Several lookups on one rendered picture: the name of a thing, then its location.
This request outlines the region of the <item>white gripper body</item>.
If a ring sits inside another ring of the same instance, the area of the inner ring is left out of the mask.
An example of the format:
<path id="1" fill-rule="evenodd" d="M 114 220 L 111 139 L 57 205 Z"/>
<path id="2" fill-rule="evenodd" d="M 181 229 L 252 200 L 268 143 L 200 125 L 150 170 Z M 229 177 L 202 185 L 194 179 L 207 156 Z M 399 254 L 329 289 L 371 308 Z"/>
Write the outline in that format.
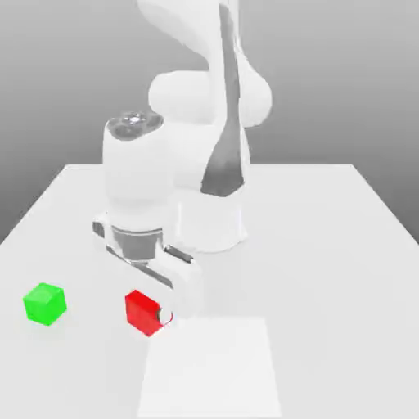
<path id="1" fill-rule="evenodd" d="M 172 246 L 157 246 L 155 258 L 146 262 L 128 261 L 111 246 L 108 253 L 130 267 L 133 288 L 156 301 L 174 316 L 192 318 L 201 311 L 201 268 L 189 254 Z"/>

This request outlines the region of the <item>small green cube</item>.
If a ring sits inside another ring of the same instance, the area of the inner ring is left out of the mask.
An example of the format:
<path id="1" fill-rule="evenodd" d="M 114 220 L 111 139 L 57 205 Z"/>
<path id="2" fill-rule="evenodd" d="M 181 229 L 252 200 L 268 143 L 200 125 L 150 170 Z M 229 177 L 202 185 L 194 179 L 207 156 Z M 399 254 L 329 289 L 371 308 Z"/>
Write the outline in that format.
<path id="1" fill-rule="evenodd" d="M 44 326 L 51 326 L 66 310 L 64 289 L 40 282 L 23 297 L 27 318 Z"/>

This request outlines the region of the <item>small red cube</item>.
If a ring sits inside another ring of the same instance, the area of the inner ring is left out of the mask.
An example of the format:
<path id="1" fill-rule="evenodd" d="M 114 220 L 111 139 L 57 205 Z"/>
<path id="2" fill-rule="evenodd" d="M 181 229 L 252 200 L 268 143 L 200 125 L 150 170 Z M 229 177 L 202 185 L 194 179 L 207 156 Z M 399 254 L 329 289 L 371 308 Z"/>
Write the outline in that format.
<path id="1" fill-rule="evenodd" d="M 147 337 L 154 335 L 161 329 L 158 328 L 155 319 L 155 313 L 159 307 L 162 306 L 158 302 L 138 290 L 133 290 L 125 296 L 125 311 L 128 323 Z"/>

